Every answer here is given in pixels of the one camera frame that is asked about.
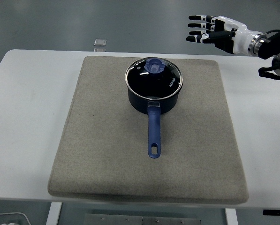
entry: navy blue saucepan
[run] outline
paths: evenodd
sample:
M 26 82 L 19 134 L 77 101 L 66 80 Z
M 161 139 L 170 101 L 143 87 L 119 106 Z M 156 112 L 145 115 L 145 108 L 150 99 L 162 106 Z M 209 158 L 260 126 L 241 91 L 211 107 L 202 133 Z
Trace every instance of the navy blue saucepan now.
M 178 67 L 161 58 L 144 58 L 131 64 L 125 74 L 129 101 L 148 114 L 148 155 L 161 154 L 160 115 L 176 104 L 183 79 Z

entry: robotic hand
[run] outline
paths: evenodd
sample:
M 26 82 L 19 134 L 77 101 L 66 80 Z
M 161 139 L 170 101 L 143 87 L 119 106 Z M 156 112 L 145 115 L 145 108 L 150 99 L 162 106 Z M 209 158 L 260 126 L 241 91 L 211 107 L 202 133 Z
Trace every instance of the robotic hand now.
M 245 24 L 223 16 L 192 15 L 189 19 L 200 22 L 189 23 L 188 27 L 205 30 L 190 31 L 187 41 L 215 44 L 217 48 L 230 54 L 243 53 L 264 60 L 274 56 L 272 66 L 260 68 L 259 75 L 280 80 L 280 30 L 266 33 L 251 31 Z M 268 73 L 272 70 L 278 76 Z

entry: saucepan handle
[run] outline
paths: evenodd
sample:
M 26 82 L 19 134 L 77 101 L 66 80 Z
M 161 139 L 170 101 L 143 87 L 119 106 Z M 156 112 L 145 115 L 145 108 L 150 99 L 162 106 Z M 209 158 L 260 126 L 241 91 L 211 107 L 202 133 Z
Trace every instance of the saucepan handle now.
M 149 102 L 148 112 L 148 155 L 151 158 L 160 156 L 160 106 L 159 102 Z

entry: handle hole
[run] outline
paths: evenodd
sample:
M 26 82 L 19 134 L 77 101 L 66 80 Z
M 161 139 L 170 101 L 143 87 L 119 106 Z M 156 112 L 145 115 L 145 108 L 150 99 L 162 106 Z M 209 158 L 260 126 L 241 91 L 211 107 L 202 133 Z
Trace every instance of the handle hole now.
M 158 145 L 156 143 L 153 143 L 151 145 L 151 152 L 153 155 L 156 155 L 158 153 Z

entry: felt mat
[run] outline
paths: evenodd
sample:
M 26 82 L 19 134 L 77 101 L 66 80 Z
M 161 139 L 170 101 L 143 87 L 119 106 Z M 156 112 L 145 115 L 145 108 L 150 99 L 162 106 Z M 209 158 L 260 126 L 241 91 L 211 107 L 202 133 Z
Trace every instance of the felt mat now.
M 161 115 L 161 156 L 147 154 L 148 116 L 125 72 L 139 58 L 88 56 L 48 184 L 51 195 L 160 203 L 246 202 L 248 191 L 217 62 L 169 59 L 184 79 Z

